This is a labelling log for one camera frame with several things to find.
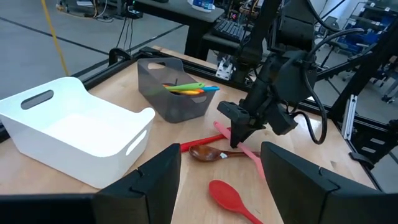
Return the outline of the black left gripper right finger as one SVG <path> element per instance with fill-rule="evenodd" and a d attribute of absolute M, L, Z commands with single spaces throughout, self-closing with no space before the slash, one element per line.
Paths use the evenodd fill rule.
<path fill-rule="evenodd" d="M 397 194 L 343 177 L 272 142 L 262 143 L 261 162 L 284 223 L 397 223 Z"/>

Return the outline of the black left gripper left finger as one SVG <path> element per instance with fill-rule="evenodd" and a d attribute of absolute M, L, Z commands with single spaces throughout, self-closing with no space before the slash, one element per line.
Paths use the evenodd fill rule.
<path fill-rule="evenodd" d="M 96 223 L 170 224 L 180 183 L 180 144 L 95 194 Z"/>

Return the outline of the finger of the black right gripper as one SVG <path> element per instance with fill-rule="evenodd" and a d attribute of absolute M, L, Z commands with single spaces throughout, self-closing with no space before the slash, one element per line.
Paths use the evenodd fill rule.
<path fill-rule="evenodd" d="M 265 129 L 264 125 L 259 127 L 251 127 L 245 124 L 231 125 L 231 146 L 237 147 L 240 142 L 244 142 L 255 131 Z"/>
<path fill-rule="evenodd" d="M 217 110 L 225 115 L 232 124 L 245 124 L 249 126 L 249 113 L 236 103 L 221 101 L 217 106 Z"/>

